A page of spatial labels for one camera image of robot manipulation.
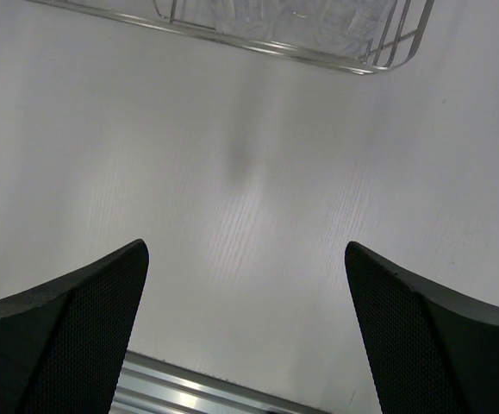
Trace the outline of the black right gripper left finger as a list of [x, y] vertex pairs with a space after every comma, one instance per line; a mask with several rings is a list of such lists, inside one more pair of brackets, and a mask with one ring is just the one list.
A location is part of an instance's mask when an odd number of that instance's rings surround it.
[[147, 279], [135, 240], [0, 299], [0, 413], [107, 413]]

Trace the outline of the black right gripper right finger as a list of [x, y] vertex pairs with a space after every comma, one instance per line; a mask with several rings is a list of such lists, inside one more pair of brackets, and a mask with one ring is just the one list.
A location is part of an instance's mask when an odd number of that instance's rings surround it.
[[345, 265], [383, 413], [499, 413], [499, 306], [355, 241]]

